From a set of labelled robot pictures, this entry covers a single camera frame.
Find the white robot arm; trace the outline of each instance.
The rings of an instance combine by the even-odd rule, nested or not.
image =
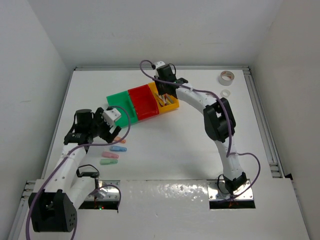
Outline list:
[[[96,112],[90,109],[76,111],[70,131],[64,137],[64,146],[57,166],[64,160],[54,177],[47,183],[40,197],[35,200],[31,220],[35,232],[71,232],[77,222],[77,209],[85,198],[97,188],[97,172],[82,172],[78,168],[86,156],[89,146],[95,137],[100,137],[111,143],[119,134],[121,128],[115,122],[121,113],[108,107],[99,107]],[[28,200],[29,206],[36,193],[33,192]]]
[[[228,128],[226,122],[226,116],[224,115],[221,106],[217,103],[216,99],[203,92],[193,91],[193,86],[183,78],[176,78],[173,74],[169,64],[165,64],[163,61],[159,61],[152,66],[156,73],[155,77],[162,81],[169,83],[178,83],[186,86],[184,88],[177,85],[165,84],[163,82],[155,81],[158,93],[160,95],[170,94],[177,99],[184,101],[197,109],[204,116],[204,127],[208,136],[214,141],[218,148],[219,155],[221,157],[223,166],[223,177],[225,180],[225,187],[230,194],[242,186],[247,177],[242,167],[240,166],[238,155],[231,154],[227,157],[227,151],[229,147]],[[232,135],[235,133],[236,122],[232,114],[229,102],[225,98],[221,98],[221,102],[228,112],[228,117],[231,124]],[[232,140],[230,149],[231,153],[236,153],[235,142]]]

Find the duct tape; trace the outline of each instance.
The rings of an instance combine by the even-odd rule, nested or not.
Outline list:
[[[230,86],[235,79],[235,75],[230,71],[223,71],[219,77],[219,83],[223,86]]]
[[[220,95],[222,98],[227,99],[230,96],[231,92],[227,89],[224,89],[220,92]]]

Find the white tabletop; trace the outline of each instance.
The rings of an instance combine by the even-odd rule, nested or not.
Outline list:
[[[127,137],[118,164],[99,165],[103,148],[91,147],[84,164],[93,164],[104,180],[121,180],[122,200],[115,210],[78,210],[75,239],[111,240],[307,240],[308,234],[289,179],[271,176],[243,72],[234,83],[218,83],[222,70],[179,70],[195,88],[231,92],[239,153],[255,153],[261,175],[253,186],[255,209],[209,209],[206,179],[222,172],[218,150],[204,130],[203,116],[184,102],[180,108],[139,122]],[[75,71],[46,169],[54,169],[76,110],[106,107],[106,96],[150,82],[139,70]],[[250,179],[257,163],[241,157]],[[43,180],[37,181],[37,187]],[[34,233],[33,240],[68,240],[71,233]],[[25,239],[25,227],[19,240]]]
[[[222,86],[222,70],[178,70],[177,76],[198,89],[231,92],[228,98],[236,121],[233,141],[239,153],[255,153],[261,161],[261,178],[271,178],[266,153],[242,70],[233,70],[231,86]],[[139,70],[75,71],[66,96],[45,176],[54,169],[62,151],[64,136],[75,111],[106,107],[106,96],[149,83]],[[121,130],[122,136],[127,128]],[[96,138],[95,143],[104,141]],[[99,167],[101,178],[109,180],[194,180],[214,179],[222,172],[218,149],[207,136],[204,118],[196,109],[180,101],[179,109],[134,124],[126,139],[127,152],[119,153],[118,164],[99,164],[103,147],[91,147],[84,164]],[[249,156],[240,158],[249,178],[257,164]]]

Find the black bracket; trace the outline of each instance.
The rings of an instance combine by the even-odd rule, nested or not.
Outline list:
[[[176,75],[172,72],[171,66],[169,64],[158,67],[156,71],[159,75],[159,80],[175,84],[188,83],[188,81],[182,77],[177,79]],[[169,94],[177,98],[176,89],[179,88],[178,86],[166,84],[159,81],[155,81],[155,86],[159,95]]]
[[[220,99],[228,114],[231,124],[231,134],[235,134],[236,121],[231,111],[230,104],[227,99],[222,97]],[[212,105],[207,105],[203,109],[204,128],[206,134],[214,141],[220,141],[222,143],[229,137],[228,125],[225,113],[218,102]]]
[[[36,193],[28,200],[29,207]],[[57,192],[41,192],[35,201],[31,214],[35,232],[71,232],[77,225],[77,210],[66,193],[61,189]]]
[[[117,126],[113,132],[103,117],[104,109],[98,107],[93,113],[91,109],[80,109],[74,114],[73,124],[69,132],[64,137],[64,144],[76,143],[78,145],[91,144],[95,137],[100,137],[107,143],[112,143],[115,137],[121,131],[121,127]]]

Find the cable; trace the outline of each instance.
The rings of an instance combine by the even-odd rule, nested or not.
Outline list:
[[[96,172],[97,172],[97,173],[99,174],[99,176],[100,176],[100,172],[99,172],[98,168],[96,168],[95,166],[93,166],[93,165],[91,165],[91,164],[85,164],[85,165],[79,166],[78,169],[79,169],[79,168],[84,168],[84,167],[92,167],[92,168],[94,168],[94,169],[96,170]]]
[[[225,192],[223,192],[223,191],[221,191],[221,189],[220,189],[220,187],[219,187],[219,182],[220,182],[220,177],[221,176],[223,176],[224,174],[222,173],[222,174],[220,174],[219,176],[218,176],[218,180],[216,181],[216,186],[218,187],[218,189],[219,189],[219,191],[222,193],[222,194],[229,194],[229,192],[227,192],[227,193],[225,193]]]
[[[167,81],[163,81],[163,80],[160,80],[160,79],[157,79],[155,77],[152,77],[150,75],[148,75],[143,67],[142,67],[142,64],[143,63],[150,63],[151,66],[153,66],[154,64],[150,61],[150,60],[142,60],[139,64],[139,67],[140,67],[140,70],[141,72],[146,75],[148,78],[154,80],[154,81],[157,81],[159,83],[163,83],[163,84],[168,84],[168,85],[172,85],[172,86],[177,86],[177,87],[181,87],[181,88],[185,88],[185,89],[188,89],[188,90],[191,90],[191,87],[189,86],[185,86],[185,85],[182,85],[182,84],[178,84],[178,83],[175,83],[175,82],[167,82]],[[232,146],[232,131],[231,131],[231,122],[230,122],[230,119],[229,119],[229,116],[228,116],[228,113],[227,113],[227,110],[226,110],[226,107],[224,106],[223,102],[220,100],[220,98],[218,97],[218,95],[216,95],[214,92],[212,91],[207,91],[207,90],[199,90],[199,89],[193,89],[194,92],[198,92],[198,93],[206,93],[206,94],[210,94],[212,96],[214,96],[214,98],[216,98],[217,102],[220,104],[221,108],[222,108],[222,111],[224,113],[224,116],[225,116],[225,119],[226,119],[226,124],[227,124],[227,128],[228,128],[228,137],[229,137],[229,145],[228,145],[228,150],[226,152],[226,157],[229,157],[230,155],[230,151],[231,151],[231,146]]]
[[[96,189],[93,190],[89,195],[94,195],[94,194],[96,194],[97,192],[99,192],[101,189],[104,189],[104,188],[106,188],[106,187],[113,187],[113,188],[115,188],[115,189],[117,189],[117,190],[119,191],[119,202],[118,202],[118,205],[116,206],[116,210],[117,210],[117,212],[119,213],[119,205],[120,205],[120,202],[121,202],[121,191],[120,191],[120,189],[119,189],[117,186],[112,185],[112,184],[106,184],[106,185],[103,185],[103,186],[101,186],[101,187],[96,188]]]
[[[61,168],[61,166],[68,160],[69,155],[72,154],[75,150],[82,148],[82,147],[90,147],[90,146],[94,146],[94,147],[104,147],[104,146],[110,146],[110,145],[114,145],[114,144],[118,144],[120,143],[122,140],[124,140],[127,135],[129,134],[130,128],[131,128],[131,120],[129,117],[129,114],[127,112],[127,110],[125,110],[123,107],[121,106],[110,106],[112,108],[119,108],[121,110],[124,111],[124,113],[126,114],[127,118],[128,118],[128,129],[126,131],[126,133],[124,134],[124,136],[114,142],[111,143],[87,143],[87,144],[82,144],[82,145],[78,145],[76,147],[74,147],[73,149],[71,149],[66,157],[60,162],[60,164],[53,170],[53,172],[49,175],[49,177],[44,181],[43,185],[40,187],[40,189],[38,190],[38,192],[35,194],[34,199],[29,207],[29,212],[28,215],[26,217],[26,222],[25,222],[25,238],[26,240],[31,240],[30,238],[30,220],[31,220],[31,215],[32,212],[34,210],[36,201],[38,200],[38,198],[40,197],[42,191],[45,189],[46,185],[48,184],[48,182],[53,178],[53,176],[56,174],[56,172]],[[76,229],[77,229],[77,225],[75,225],[74,229],[73,229],[73,234],[71,237],[71,240],[73,240],[75,238],[75,234],[76,234]]]

